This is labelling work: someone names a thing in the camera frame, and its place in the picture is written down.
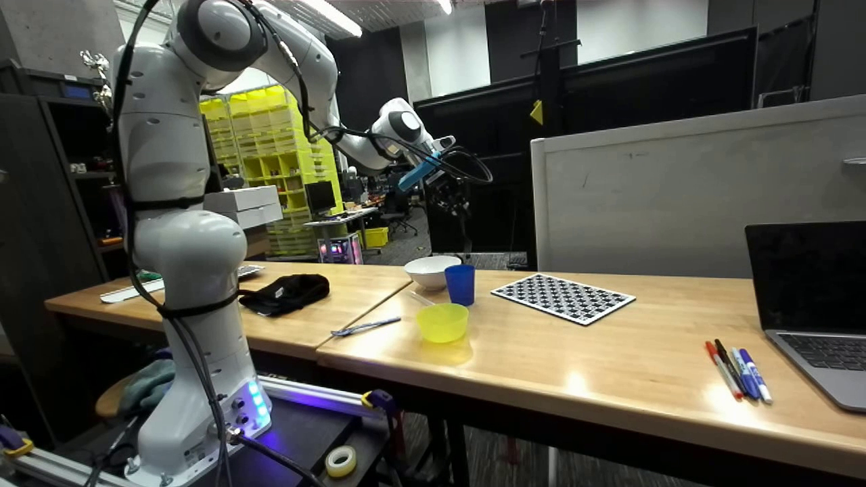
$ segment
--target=wooden table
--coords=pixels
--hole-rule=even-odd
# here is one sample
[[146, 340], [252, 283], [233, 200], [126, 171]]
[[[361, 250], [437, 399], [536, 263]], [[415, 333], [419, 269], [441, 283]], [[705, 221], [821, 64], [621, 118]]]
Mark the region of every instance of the wooden table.
[[[644, 460], [655, 467], [675, 445], [685, 445], [685, 457], [675, 453], [671, 464], [695, 479], [710, 467], [740, 476], [744, 471], [736, 467], [756, 457], [756, 471], [771, 463], [782, 471], [792, 464], [866, 479], [866, 419], [832, 406], [762, 334], [751, 281], [568, 275], [637, 295], [629, 307], [580, 327], [491, 295], [521, 275], [480, 269], [472, 334], [461, 342], [419, 340], [413, 315], [447, 295], [407, 287], [365, 315], [407, 315], [401, 325], [329, 340], [319, 359], [326, 368], [437, 392], [441, 399], [434, 407], [470, 422], [529, 433], [551, 425], [551, 444], [580, 436], [591, 452], [595, 440], [606, 444], [601, 453], [618, 457], [651, 437], [640, 453], [621, 457], [637, 464]], [[705, 350], [706, 337], [751, 348], [774, 402], [735, 399]], [[693, 448], [720, 453], [724, 463], [705, 464]]]
[[[352, 325], [357, 315], [384, 302], [410, 283], [401, 268], [384, 265], [317, 265], [317, 263], [264, 263], [257, 277], [244, 281], [244, 290], [260, 290], [280, 275], [323, 273], [330, 281], [330, 295], [302, 311], [280, 319], [241, 307], [241, 325], [256, 350], [314, 359], [317, 345], [330, 337], [330, 329]], [[103, 304], [101, 295], [129, 287], [129, 277], [89, 287], [83, 292], [46, 299], [46, 307], [64, 315], [93, 319], [97, 327], [137, 327], [161, 333], [161, 313], [143, 299]]]

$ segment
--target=floor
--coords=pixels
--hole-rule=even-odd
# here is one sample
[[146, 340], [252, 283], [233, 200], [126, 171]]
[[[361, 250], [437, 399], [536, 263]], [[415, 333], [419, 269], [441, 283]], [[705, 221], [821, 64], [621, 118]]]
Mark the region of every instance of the floor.
[[[372, 253], [368, 265], [407, 265], [415, 257], [434, 253], [428, 217], [415, 208], [410, 223], [413, 229], [394, 231], [394, 240], [379, 253]], [[474, 250], [472, 263], [476, 268], [514, 268], [526, 258], [526, 253], [498, 253], [498, 250]], [[426, 422], [419, 417], [410, 417], [407, 426], [415, 440], [424, 440]], [[545, 444], [532, 444], [521, 437], [507, 437], [498, 433], [465, 426], [465, 448], [472, 483], [480, 487], [578, 487], [578, 483], [648, 483], [648, 487], [691, 487], [693, 480], [683, 480], [675, 476], [662, 476], [652, 471], [640, 471], [575, 452], [555, 452], [555, 467], [551, 467], [551, 448]]]

